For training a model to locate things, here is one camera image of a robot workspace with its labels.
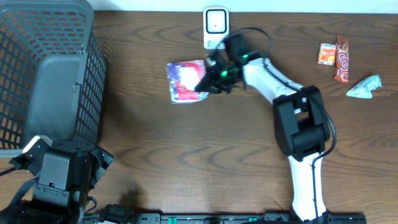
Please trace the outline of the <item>red purple snack bag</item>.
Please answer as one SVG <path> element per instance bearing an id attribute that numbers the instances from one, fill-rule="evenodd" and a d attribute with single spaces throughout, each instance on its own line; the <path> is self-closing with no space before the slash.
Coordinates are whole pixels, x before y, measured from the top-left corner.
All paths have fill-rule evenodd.
<path id="1" fill-rule="evenodd" d="M 195 90 L 206 72 L 204 60 L 168 63 L 166 72 L 172 104 L 190 104 L 208 98 L 208 92 Z"/>

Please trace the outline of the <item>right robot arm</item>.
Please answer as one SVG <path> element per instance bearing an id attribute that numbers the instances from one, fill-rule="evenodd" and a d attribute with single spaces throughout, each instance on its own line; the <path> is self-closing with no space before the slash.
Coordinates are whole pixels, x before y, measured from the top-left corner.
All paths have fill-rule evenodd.
<path id="1" fill-rule="evenodd" d="M 235 83 L 255 88 L 271 105 L 274 134 L 290 164 L 294 198 L 292 210 L 300 222 L 319 222 L 326 214 L 321 168 L 325 144 L 333 126 L 320 90 L 304 87 L 273 66 L 265 53 L 248 49 L 241 34 L 204 44 L 206 73 L 195 91 L 229 93 Z"/>

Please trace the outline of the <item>red white striped packet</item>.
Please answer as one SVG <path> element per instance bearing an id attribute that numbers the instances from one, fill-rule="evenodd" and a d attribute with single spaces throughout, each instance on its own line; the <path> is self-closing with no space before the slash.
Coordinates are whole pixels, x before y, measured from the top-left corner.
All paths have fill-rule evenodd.
<path id="1" fill-rule="evenodd" d="M 336 36 L 335 63 L 335 75 L 333 78 L 341 83 L 348 83 L 349 41 L 341 35 Z"/>

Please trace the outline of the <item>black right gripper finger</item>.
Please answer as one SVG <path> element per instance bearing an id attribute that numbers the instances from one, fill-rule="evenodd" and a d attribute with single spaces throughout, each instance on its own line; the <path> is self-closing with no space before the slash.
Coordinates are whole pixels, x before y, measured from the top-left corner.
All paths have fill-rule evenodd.
<path id="1" fill-rule="evenodd" d="M 212 79 L 204 77 L 199 84 L 195 87 L 197 92 L 206 92 L 209 94 L 217 94 L 218 89 L 214 87 L 214 81 Z"/>
<path id="2" fill-rule="evenodd" d="M 206 56 L 206 63 L 209 67 L 213 67 L 213 66 L 223 66 L 224 65 L 224 59 L 223 57 L 220 55 L 220 51 L 213 51 L 210 52 L 207 56 Z"/>

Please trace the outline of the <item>teal white snack packet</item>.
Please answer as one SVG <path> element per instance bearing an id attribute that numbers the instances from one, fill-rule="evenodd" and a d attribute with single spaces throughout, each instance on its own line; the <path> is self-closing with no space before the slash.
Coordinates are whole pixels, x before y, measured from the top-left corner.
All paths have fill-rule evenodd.
<path id="1" fill-rule="evenodd" d="M 373 97 L 372 91 L 376 90 L 379 87 L 382 87 L 380 76 L 371 75 L 352 87 L 346 93 L 346 96 L 371 99 Z"/>

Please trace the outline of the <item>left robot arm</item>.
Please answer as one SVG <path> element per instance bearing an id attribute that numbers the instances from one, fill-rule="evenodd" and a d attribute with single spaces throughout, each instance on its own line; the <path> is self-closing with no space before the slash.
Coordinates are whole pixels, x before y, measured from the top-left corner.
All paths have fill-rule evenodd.
<path id="1" fill-rule="evenodd" d="M 82 223 L 89 191 L 104 176 L 114 157 L 84 139 L 39 139 L 13 157 L 14 170 L 27 170 L 26 181 L 9 205 L 1 223 Z"/>

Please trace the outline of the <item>small orange snack packet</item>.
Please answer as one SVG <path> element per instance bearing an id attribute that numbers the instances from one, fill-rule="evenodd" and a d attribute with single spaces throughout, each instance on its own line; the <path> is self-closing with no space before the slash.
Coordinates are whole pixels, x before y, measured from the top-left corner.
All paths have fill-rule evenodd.
<path id="1" fill-rule="evenodd" d="M 320 44 L 318 64 L 332 66 L 335 63 L 336 45 Z"/>

